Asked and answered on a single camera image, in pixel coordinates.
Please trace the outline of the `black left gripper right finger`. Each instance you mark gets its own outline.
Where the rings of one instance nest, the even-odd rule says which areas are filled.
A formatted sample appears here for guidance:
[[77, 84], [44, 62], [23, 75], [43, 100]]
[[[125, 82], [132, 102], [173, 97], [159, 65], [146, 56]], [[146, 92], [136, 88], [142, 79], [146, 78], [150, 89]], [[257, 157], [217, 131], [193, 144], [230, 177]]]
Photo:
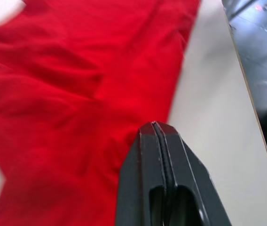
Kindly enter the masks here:
[[176, 129], [155, 122], [165, 173], [165, 226], [229, 226], [228, 215], [198, 157]]

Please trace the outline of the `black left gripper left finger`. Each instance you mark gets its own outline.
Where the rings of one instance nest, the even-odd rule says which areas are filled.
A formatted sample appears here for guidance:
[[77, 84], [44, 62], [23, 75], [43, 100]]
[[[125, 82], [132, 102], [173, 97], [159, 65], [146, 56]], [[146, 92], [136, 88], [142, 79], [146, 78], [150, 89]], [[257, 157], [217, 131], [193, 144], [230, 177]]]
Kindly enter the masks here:
[[159, 135], [168, 124], [141, 126], [119, 173], [115, 214], [117, 226], [167, 226], [166, 179]]

